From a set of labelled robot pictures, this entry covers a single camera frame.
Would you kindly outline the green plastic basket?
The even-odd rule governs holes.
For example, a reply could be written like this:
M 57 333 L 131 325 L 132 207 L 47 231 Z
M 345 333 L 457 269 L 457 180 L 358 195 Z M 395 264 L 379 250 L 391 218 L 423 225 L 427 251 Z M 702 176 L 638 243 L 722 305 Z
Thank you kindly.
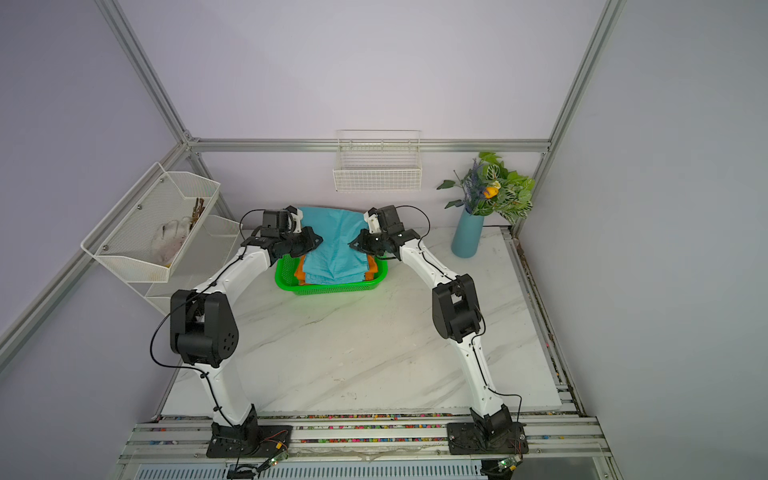
M 387 262 L 381 259 L 374 260 L 379 265 L 379 273 L 373 281 L 351 283 L 344 285 L 305 285 L 301 286 L 295 278 L 294 272 L 299 263 L 299 258 L 284 256 L 277 261 L 274 279 L 278 288 L 295 295 L 319 295 L 331 293 L 346 293 L 356 291 L 368 291 L 376 289 L 388 275 Z

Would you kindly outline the orange pants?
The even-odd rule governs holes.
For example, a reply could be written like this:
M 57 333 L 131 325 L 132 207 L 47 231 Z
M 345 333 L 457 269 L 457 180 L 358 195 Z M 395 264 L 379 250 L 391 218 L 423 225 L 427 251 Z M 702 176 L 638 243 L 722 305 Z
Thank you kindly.
M 307 278 L 307 274 L 304 271 L 304 263 L 305 263 L 306 257 L 302 256 L 299 259 L 299 263 L 294 272 L 294 276 L 299 281 L 299 284 L 301 286 L 344 285 L 344 284 L 359 283 L 359 282 L 365 282 L 365 281 L 373 281 L 379 273 L 379 265 L 372 256 L 368 256 L 367 259 L 368 259 L 369 269 L 365 272 L 365 274 L 351 274 L 351 275 L 342 276 L 339 279 L 333 280 L 330 277 L 322 277 L 318 275 Z

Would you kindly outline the teal pants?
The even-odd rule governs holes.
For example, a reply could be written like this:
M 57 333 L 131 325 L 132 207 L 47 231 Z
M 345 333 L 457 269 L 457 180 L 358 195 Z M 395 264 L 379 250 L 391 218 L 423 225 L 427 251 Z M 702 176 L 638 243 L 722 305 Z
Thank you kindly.
M 311 227 L 323 241 L 305 256 L 305 282 L 314 285 L 341 285 L 365 280 L 369 263 L 364 253 L 349 244 L 368 225 L 360 212 L 301 206 L 301 225 Z

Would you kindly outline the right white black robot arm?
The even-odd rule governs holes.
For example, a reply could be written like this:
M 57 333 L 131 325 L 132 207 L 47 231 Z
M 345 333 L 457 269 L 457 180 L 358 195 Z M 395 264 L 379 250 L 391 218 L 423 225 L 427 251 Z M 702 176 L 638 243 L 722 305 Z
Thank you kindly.
M 522 426 L 520 410 L 509 410 L 505 400 L 521 395 L 496 390 L 482 350 L 487 323 L 476 285 L 468 274 L 444 265 L 424 244 L 424 238 L 401 221 L 398 208 L 389 205 L 363 214 L 366 226 L 349 243 L 361 253 L 395 259 L 414 271 L 431 289 L 433 325 L 439 336 L 453 345 L 472 394 L 470 413 L 475 428 L 490 439 Z

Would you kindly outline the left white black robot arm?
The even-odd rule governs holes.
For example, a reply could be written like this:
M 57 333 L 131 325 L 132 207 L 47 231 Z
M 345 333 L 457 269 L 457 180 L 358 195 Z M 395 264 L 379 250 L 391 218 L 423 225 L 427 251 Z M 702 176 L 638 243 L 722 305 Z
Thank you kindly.
M 178 290 L 169 314 L 170 348 L 181 359 L 179 370 L 195 373 L 207 391 L 215 423 L 242 428 L 255 411 L 236 369 L 229 365 L 239 343 L 233 307 L 245 290 L 288 255 L 299 258 L 323 242 L 294 206 L 264 210 L 262 224 L 246 237 L 223 267 L 190 290 Z

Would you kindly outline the teal vase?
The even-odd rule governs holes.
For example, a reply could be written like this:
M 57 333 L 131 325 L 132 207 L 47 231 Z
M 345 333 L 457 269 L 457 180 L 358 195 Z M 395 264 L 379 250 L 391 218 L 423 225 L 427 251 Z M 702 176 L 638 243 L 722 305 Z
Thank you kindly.
M 459 258 L 473 257 L 478 248 L 484 217 L 462 210 L 451 244 L 452 253 Z

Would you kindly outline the lower white mesh shelf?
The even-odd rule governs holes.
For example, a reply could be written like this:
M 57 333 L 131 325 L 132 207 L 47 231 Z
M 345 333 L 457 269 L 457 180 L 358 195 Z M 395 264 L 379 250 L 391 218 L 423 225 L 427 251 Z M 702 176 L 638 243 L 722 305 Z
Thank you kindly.
M 189 248 L 178 262 L 166 283 L 153 283 L 143 295 L 144 299 L 166 315 L 170 297 L 179 289 L 195 289 L 223 268 L 234 256 L 240 243 L 238 223 L 216 215 L 209 215 L 191 240 Z

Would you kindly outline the white mesh shelf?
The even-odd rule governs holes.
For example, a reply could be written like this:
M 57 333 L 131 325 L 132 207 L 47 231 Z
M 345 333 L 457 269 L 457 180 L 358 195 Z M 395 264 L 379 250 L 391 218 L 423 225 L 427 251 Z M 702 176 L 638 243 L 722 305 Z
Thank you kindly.
M 166 283 L 215 206 L 220 184 L 156 163 L 81 242 L 81 249 L 125 283 Z M 171 221 L 199 218 L 176 254 L 162 259 L 154 239 Z
M 238 223 L 216 215 L 209 215 L 191 240 L 189 248 L 178 262 L 166 283 L 153 283 L 143 295 L 144 299 L 166 315 L 170 297 L 179 289 L 195 289 L 223 268 L 234 256 L 240 243 Z

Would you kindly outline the artificial flower bouquet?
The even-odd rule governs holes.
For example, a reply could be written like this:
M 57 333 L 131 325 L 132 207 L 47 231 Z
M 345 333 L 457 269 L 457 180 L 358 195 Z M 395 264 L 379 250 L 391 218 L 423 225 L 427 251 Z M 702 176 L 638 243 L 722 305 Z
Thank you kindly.
M 454 172 L 453 178 L 443 180 L 436 189 L 461 191 L 446 208 L 462 208 L 479 217 L 498 214 L 515 225 L 531 212 L 535 186 L 532 177 L 509 170 L 499 154 L 486 151 L 478 153 L 462 176 Z

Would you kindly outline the clear plastic bag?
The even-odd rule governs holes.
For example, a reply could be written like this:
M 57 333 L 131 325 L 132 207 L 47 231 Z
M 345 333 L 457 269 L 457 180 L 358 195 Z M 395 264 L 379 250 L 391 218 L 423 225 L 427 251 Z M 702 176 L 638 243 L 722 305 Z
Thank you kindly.
M 192 229 L 192 219 L 183 217 L 161 225 L 151 241 L 152 260 L 156 264 L 170 265 Z

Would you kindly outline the upper white mesh shelf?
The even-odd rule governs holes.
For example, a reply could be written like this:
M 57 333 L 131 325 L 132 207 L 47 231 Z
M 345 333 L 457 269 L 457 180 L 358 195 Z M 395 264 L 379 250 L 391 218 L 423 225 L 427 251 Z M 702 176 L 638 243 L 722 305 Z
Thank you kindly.
M 215 206 L 220 184 L 156 163 L 81 242 L 81 249 L 125 283 L 166 283 Z M 162 259 L 154 239 L 171 221 L 199 218 L 176 254 Z

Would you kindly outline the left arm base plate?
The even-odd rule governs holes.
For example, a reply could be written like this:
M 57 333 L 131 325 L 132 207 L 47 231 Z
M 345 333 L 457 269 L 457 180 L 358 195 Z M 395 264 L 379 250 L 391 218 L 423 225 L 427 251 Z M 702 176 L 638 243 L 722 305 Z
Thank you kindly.
M 211 424 L 207 458 L 272 458 L 290 445 L 291 425 L 261 425 L 254 406 L 241 424 Z

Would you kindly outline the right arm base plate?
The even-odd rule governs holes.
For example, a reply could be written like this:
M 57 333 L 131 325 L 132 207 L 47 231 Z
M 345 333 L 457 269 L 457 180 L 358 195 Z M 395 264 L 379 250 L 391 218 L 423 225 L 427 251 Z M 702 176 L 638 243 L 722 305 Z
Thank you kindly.
M 446 425 L 449 452 L 452 455 L 529 453 L 524 424 L 517 421 L 502 404 L 493 414 L 470 410 L 471 422 Z

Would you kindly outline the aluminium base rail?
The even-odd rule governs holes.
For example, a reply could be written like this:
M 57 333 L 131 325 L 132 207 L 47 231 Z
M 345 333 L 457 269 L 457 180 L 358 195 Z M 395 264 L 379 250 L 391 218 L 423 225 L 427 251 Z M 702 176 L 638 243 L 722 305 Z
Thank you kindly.
M 450 423 L 469 421 L 462 415 L 368 414 L 267 416 L 262 428 L 290 426 L 291 461 L 433 460 L 449 456 Z M 529 444 L 526 458 L 613 456 L 594 417 L 523 415 Z M 140 463 L 211 463 L 207 418 L 163 417 L 135 425 L 118 456 L 120 465 Z

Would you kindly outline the aluminium cage frame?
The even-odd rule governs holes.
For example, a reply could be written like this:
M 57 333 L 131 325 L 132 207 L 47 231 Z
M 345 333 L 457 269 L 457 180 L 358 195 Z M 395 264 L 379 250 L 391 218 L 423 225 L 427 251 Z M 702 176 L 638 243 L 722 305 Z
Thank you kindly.
M 576 77 L 569 89 L 561 112 L 556 120 L 553 133 L 547 139 L 424 139 L 407 138 L 401 130 L 348 130 L 342 139 L 228 139 L 196 138 L 186 131 L 178 112 L 172 106 L 170 97 L 153 69 L 150 60 L 140 46 L 120 5 L 116 1 L 99 1 L 97 7 L 107 25 L 114 33 L 119 45 L 150 98 L 160 111 L 164 121 L 177 142 L 163 159 L 149 168 L 126 195 L 100 221 L 96 230 L 104 236 L 112 224 L 127 214 L 133 201 L 150 191 L 153 182 L 181 162 L 190 166 L 192 173 L 210 179 L 211 173 L 202 159 L 205 153 L 323 153 L 334 152 L 341 159 L 363 154 L 429 153 L 429 152 L 472 152 L 500 151 L 541 154 L 534 177 L 542 180 L 559 144 L 559 138 L 566 131 L 576 111 L 583 91 L 602 53 L 605 42 L 615 27 L 624 7 L 622 1 L 608 1 L 604 4 L 597 26 L 580 62 Z

